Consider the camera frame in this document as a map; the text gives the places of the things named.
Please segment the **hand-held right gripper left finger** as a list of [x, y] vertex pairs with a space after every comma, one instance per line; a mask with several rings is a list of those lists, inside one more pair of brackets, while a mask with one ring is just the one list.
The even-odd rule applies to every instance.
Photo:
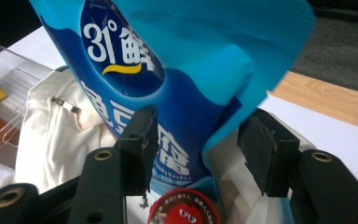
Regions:
[[144, 196], [150, 191], [153, 163], [158, 152], [158, 107], [147, 105], [131, 117], [118, 138], [123, 155], [126, 196]]

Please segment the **white tote bag coloured spots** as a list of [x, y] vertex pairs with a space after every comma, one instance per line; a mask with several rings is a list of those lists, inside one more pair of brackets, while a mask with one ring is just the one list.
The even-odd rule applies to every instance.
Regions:
[[[237, 138], [233, 131], [208, 154], [222, 197], [223, 224], [294, 224], [287, 198], [261, 194]], [[114, 143], [70, 69], [60, 67], [28, 91], [13, 181], [31, 183], [44, 193], [79, 176], [91, 151]]]

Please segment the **red lidded candy jar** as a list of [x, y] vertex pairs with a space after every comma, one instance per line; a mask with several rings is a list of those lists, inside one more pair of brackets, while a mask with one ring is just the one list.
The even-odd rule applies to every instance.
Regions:
[[147, 224], [221, 224], [213, 202], [195, 189], [173, 189], [151, 206]]

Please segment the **clear plastic bin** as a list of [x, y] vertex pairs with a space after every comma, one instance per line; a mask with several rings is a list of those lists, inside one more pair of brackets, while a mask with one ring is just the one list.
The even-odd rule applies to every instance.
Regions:
[[28, 91], [52, 71], [40, 63], [0, 46], [0, 88], [7, 98], [0, 102], [0, 118], [21, 133]]

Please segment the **blue snack bag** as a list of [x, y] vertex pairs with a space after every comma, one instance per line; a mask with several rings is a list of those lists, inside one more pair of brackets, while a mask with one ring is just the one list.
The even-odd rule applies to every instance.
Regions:
[[314, 25], [308, 0], [30, 2], [114, 136], [157, 107], [157, 194], [215, 195], [208, 151], [279, 83]]

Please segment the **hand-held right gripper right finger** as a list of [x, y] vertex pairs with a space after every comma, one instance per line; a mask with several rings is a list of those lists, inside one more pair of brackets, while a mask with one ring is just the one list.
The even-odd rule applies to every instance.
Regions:
[[237, 145], [262, 194], [286, 197], [290, 167], [300, 140], [265, 110], [257, 109], [239, 128]]

